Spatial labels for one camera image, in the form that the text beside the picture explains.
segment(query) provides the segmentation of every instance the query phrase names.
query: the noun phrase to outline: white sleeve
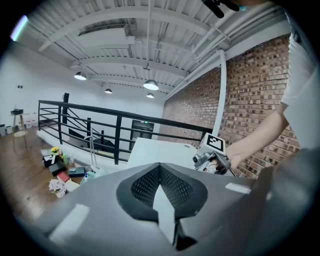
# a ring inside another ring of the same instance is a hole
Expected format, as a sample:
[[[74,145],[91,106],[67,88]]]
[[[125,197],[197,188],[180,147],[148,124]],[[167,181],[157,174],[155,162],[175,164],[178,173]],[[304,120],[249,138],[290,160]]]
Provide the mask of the white sleeve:
[[[281,99],[287,105],[299,96],[316,67],[307,51],[292,36],[289,41],[289,79]]]

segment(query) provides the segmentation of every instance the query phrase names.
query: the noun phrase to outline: person's arm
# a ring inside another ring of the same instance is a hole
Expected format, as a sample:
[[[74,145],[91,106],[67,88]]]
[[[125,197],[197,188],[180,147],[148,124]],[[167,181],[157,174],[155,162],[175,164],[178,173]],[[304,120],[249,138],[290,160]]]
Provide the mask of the person's arm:
[[[289,125],[284,116],[288,105],[283,102],[247,137],[226,148],[226,155],[230,159],[231,169],[235,169],[246,158],[252,156],[265,146],[271,144]]]

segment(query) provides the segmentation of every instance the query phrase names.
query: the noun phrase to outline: bouquet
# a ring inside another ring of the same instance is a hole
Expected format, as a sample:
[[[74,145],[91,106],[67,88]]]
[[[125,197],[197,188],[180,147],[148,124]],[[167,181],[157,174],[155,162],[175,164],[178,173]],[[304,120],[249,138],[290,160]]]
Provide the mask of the bouquet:
[[[64,184],[60,180],[54,178],[49,181],[49,190],[51,190],[53,194],[56,194],[58,198],[62,198],[67,191]]]
[[[54,146],[53,148],[51,148],[51,152],[56,155],[57,153],[59,153],[60,148],[58,146]]]

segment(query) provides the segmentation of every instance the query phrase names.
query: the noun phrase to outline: floor clutter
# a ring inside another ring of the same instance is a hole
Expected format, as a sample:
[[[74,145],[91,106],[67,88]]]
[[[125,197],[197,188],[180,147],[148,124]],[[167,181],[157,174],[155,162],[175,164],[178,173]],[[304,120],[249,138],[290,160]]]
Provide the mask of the floor clutter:
[[[74,191],[80,184],[88,180],[108,174],[104,169],[97,167],[97,162],[95,165],[92,163],[91,166],[76,166],[73,157],[69,157],[57,146],[51,149],[42,149],[41,154],[44,167],[48,168],[52,176],[55,177],[49,182],[49,190],[58,198]],[[78,177],[83,177],[80,183],[79,180],[77,182],[72,180],[72,178]]]

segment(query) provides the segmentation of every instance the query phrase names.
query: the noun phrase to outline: white column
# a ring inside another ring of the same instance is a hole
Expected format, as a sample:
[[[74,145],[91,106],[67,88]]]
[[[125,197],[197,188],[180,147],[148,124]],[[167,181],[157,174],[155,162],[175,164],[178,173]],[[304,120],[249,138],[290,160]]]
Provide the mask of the white column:
[[[220,96],[218,109],[216,111],[215,122],[213,126],[212,135],[218,136],[219,129],[222,122],[222,116],[224,113],[225,102],[226,102],[226,92],[227,92],[227,64],[226,55],[223,50],[220,50],[220,61],[221,61],[221,85],[220,85]]]

